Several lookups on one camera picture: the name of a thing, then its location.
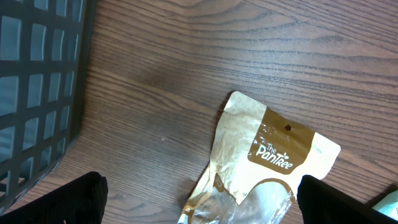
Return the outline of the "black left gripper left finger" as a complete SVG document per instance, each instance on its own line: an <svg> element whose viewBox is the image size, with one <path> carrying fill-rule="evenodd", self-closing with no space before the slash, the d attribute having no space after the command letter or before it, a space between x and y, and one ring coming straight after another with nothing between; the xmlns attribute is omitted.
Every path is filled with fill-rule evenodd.
<svg viewBox="0 0 398 224"><path fill-rule="evenodd" d="M106 177L89 172L1 216L1 224L100 224L108 196Z"/></svg>

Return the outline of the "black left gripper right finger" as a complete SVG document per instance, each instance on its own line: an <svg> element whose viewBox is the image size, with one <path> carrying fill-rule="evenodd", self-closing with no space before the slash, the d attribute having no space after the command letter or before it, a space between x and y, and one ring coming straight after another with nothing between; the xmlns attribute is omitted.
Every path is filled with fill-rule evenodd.
<svg viewBox="0 0 398 224"><path fill-rule="evenodd" d="M311 175L302 177L297 201L304 224L397 224Z"/></svg>

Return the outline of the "teal snack packet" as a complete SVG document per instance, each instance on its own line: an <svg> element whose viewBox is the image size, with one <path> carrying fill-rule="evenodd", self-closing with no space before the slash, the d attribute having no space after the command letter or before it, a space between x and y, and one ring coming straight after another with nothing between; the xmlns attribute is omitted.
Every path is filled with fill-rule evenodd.
<svg viewBox="0 0 398 224"><path fill-rule="evenodd" d="M398 221L398 191L396 190L386 195L373 206L373 209Z"/></svg>

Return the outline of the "brown snack wrapper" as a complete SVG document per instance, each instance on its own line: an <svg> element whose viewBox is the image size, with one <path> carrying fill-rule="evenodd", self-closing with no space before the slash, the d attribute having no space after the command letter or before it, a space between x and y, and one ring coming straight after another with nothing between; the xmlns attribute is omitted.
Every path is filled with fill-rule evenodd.
<svg viewBox="0 0 398 224"><path fill-rule="evenodd" d="M210 162L179 222L279 223L296 201L302 177L325 178L340 150L234 91L218 121Z"/></svg>

